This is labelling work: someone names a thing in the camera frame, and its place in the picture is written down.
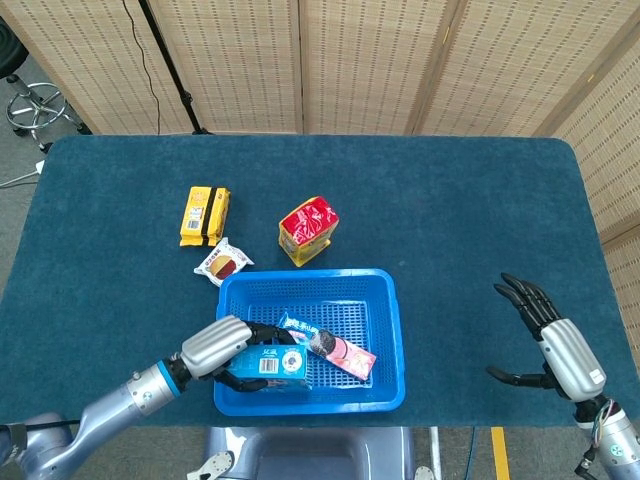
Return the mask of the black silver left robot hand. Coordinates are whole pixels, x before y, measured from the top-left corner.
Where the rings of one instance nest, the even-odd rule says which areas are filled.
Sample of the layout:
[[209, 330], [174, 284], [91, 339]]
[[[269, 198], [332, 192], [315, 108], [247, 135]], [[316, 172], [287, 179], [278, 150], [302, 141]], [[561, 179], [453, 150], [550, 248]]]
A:
[[240, 380], [228, 371], [231, 360], [249, 346], [276, 340], [296, 345], [294, 337], [274, 325], [249, 322], [229, 315], [194, 334], [182, 343], [179, 358], [193, 379], [212, 378], [236, 392], [253, 393], [267, 387], [266, 380]]

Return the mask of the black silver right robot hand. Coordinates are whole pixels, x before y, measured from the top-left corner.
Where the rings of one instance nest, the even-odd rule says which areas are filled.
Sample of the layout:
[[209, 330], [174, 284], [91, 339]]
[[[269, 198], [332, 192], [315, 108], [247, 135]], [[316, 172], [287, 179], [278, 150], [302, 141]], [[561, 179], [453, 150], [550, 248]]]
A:
[[488, 366], [487, 373], [503, 384], [554, 389], [573, 402], [600, 396], [607, 376], [578, 327], [562, 316], [549, 296], [537, 285], [511, 274], [494, 289], [508, 299], [538, 345], [545, 362], [539, 374], [516, 374]]

